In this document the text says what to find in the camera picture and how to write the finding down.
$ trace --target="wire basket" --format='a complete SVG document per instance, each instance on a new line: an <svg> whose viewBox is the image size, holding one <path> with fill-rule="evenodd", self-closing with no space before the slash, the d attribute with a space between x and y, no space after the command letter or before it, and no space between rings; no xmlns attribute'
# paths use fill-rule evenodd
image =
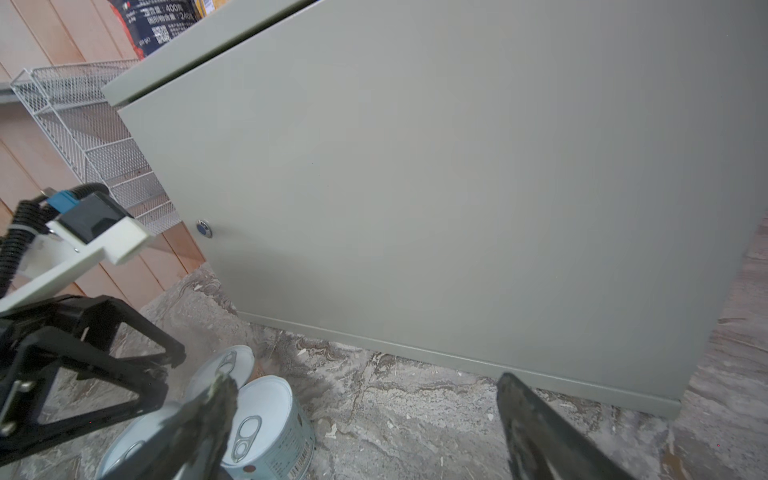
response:
<svg viewBox="0 0 768 480"><path fill-rule="evenodd" d="M180 222L131 133L101 88L138 60L24 70L11 89L83 183L102 182L112 197L157 235Z"/></svg>

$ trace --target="can lid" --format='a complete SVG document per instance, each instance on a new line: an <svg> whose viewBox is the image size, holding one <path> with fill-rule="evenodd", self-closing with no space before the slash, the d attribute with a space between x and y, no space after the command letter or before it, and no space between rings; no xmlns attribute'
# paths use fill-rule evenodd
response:
<svg viewBox="0 0 768 480"><path fill-rule="evenodd" d="M184 401L189 402L197 398L216 379L217 372L227 373L241 388L253 373L253 365L256 359L253 350L245 345L235 345L224 349L212 356L201 366L190 380L187 391L184 393Z"/></svg>
<svg viewBox="0 0 768 480"><path fill-rule="evenodd" d="M168 402L159 410L143 415L131 422L104 454L96 471L96 479L103 477L117 463L136 453L147 440L160 431L163 420L173 416L180 408L181 405L178 403Z"/></svg>
<svg viewBox="0 0 768 480"><path fill-rule="evenodd" d="M255 379L237 394L237 411L222 465L238 467L264 454L285 429L293 391L279 376Z"/></svg>

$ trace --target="marble surface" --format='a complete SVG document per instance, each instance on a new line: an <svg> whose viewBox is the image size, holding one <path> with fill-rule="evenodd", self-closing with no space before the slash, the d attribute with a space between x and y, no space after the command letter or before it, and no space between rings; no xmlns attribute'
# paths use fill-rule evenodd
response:
<svg viewBox="0 0 768 480"><path fill-rule="evenodd" d="M288 380L317 434L312 479L511 478L495 381L402 357L310 339L236 317L207 266L142 310L187 347L170 372L169 399L217 350L250 346L268 373ZM557 393L537 393L635 478L765 478L768 471L768 221L745 256L680 416L669 422ZM117 355L152 346L121 331ZM80 412L116 402L108 384L62 376L46 405ZM0 469L0 478L85 480L126 424L75 439Z"/></svg>

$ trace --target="screw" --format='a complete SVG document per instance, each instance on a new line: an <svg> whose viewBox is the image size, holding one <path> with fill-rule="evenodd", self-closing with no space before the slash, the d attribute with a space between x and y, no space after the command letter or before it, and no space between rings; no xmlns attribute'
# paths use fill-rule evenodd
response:
<svg viewBox="0 0 768 480"><path fill-rule="evenodd" d="M0 426L0 436L9 437L16 431L16 422L7 422Z"/></svg>
<svg viewBox="0 0 768 480"><path fill-rule="evenodd" d="M30 392L35 387L35 382L32 380L27 380L26 382L22 382L21 385L18 386L18 389L23 392Z"/></svg>

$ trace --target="cabinet door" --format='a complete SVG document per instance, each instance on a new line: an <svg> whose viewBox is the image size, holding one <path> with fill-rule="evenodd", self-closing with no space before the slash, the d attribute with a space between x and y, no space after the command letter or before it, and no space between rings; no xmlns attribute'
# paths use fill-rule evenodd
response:
<svg viewBox="0 0 768 480"><path fill-rule="evenodd" d="M244 318L671 414L768 191L706 3L323 0L121 115Z"/></svg>

